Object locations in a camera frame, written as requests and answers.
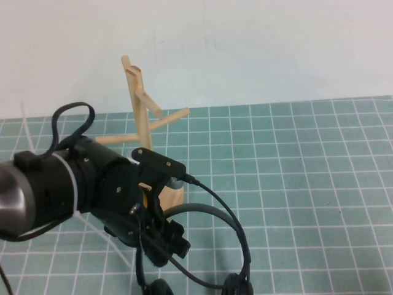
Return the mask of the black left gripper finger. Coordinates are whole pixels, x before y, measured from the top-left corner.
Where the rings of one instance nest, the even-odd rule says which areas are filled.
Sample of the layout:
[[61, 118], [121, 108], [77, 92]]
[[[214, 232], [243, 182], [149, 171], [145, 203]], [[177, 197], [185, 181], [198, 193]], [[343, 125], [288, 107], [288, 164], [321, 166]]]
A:
[[145, 214], [140, 220], [140, 244], [149, 261], [156, 267], [167, 265], [168, 258], [157, 248], [157, 245], [168, 252], [169, 222], [156, 220]]
[[184, 258], [190, 249], [190, 242], [183, 237], [184, 232], [184, 227], [175, 220], [165, 221], [164, 239], [167, 250], [180, 258]]

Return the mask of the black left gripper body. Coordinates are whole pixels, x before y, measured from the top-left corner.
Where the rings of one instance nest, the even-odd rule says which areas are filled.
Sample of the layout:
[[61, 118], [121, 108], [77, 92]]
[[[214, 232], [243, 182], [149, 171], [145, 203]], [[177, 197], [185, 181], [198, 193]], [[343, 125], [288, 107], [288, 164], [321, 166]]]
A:
[[167, 221], [160, 206], [159, 194], [168, 175], [144, 163], [127, 158], [116, 160], [98, 186], [98, 219], [104, 230], [127, 246], [140, 245], [139, 234], [130, 229], [122, 217], [140, 228], [149, 237], [162, 242]]

